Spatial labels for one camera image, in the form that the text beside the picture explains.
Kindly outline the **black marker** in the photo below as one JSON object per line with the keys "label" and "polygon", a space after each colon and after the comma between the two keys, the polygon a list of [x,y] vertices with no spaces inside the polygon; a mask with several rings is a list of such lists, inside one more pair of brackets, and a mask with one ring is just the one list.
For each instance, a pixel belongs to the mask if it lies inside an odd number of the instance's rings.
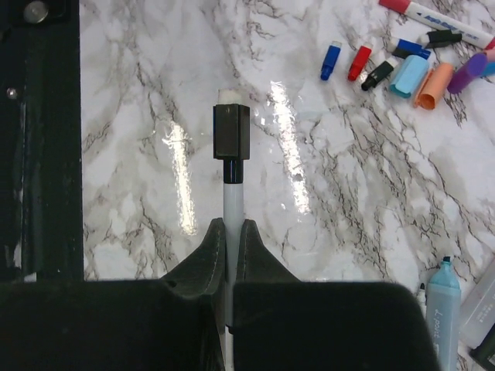
{"label": "black marker", "polygon": [[221,89],[213,106],[213,157],[223,162],[224,215],[226,232],[224,361],[227,370],[234,368],[233,289],[237,276],[237,260],[241,230],[244,224],[244,161],[249,159],[250,108],[241,92]]}

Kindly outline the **light blue highlighter cap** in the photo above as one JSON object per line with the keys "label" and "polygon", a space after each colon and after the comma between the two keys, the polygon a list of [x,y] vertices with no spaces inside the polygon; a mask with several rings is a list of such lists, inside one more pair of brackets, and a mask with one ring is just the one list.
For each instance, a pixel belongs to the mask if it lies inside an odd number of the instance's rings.
{"label": "light blue highlighter cap", "polygon": [[429,70],[428,60],[410,55],[402,63],[390,84],[390,91],[402,98],[410,98]]}

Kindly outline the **blue capped marker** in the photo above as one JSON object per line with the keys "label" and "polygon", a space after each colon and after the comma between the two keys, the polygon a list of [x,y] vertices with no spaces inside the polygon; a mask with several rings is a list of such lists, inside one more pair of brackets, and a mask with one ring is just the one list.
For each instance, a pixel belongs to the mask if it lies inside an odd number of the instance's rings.
{"label": "blue capped marker", "polygon": [[426,286],[424,283],[420,283],[418,290],[416,292],[416,299],[422,310],[422,315],[425,318],[427,312],[427,304],[426,304]]}

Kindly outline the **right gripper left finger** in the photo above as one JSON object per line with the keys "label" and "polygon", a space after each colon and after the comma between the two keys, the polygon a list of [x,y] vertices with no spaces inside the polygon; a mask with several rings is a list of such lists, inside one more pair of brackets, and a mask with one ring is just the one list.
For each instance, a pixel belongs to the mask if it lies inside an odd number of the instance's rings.
{"label": "right gripper left finger", "polygon": [[162,278],[167,369],[224,369],[226,231],[210,222],[200,245]]}

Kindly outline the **orange capped highlighter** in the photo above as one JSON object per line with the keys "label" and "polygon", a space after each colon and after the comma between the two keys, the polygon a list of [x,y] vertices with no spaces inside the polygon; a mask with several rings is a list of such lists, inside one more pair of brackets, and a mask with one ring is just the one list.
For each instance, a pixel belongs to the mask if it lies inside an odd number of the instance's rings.
{"label": "orange capped highlighter", "polygon": [[494,325],[494,260],[460,308],[460,339],[477,348]]}

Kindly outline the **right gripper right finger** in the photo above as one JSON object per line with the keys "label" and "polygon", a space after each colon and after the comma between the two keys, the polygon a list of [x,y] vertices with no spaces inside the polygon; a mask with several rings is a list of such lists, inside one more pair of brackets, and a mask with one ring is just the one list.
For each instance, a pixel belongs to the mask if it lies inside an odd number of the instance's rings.
{"label": "right gripper right finger", "polygon": [[241,229],[236,282],[299,282],[263,244],[254,220]]}

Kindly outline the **red white marker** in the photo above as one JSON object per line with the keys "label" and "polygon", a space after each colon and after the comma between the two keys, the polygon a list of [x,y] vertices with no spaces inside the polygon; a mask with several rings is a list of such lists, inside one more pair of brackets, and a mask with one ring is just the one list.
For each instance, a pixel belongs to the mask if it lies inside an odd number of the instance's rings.
{"label": "red white marker", "polygon": [[481,49],[494,48],[494,36],[409,0],[379,0],[378,4],[437,30],[459,33],[463,41]]}

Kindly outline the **light blue highlighter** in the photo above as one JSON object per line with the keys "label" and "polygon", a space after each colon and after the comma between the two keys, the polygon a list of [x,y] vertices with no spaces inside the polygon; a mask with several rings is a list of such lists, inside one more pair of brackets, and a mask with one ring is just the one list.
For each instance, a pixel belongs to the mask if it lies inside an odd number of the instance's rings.
{"label": "light blue highlighter", "polygon": [[441,370],[456,370],[461,289],[450,256],[426,287],[426,323]]}

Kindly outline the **orange highlighter cap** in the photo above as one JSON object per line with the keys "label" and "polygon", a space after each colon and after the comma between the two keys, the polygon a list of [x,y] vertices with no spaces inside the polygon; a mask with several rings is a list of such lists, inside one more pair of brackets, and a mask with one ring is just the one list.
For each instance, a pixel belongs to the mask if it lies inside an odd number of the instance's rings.
{"label": "orange highlighter cap", "polygon": [[427,111],[434,110],[443,98],[453,73],[454,67],[450,63],[440,63],[437,67],[431,68],[416,92],[413,107],[420,107]]}

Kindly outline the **purple highlighter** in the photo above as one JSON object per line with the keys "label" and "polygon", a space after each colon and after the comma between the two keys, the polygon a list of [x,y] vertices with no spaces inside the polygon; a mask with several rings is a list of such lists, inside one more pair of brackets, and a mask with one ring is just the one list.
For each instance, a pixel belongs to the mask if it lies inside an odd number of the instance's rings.
{"label": "purple highlighter", "polygon": [[471,358],[484,370],[494,371],[494,347],[493,346],[479,346],[476,349],[469,351]]}

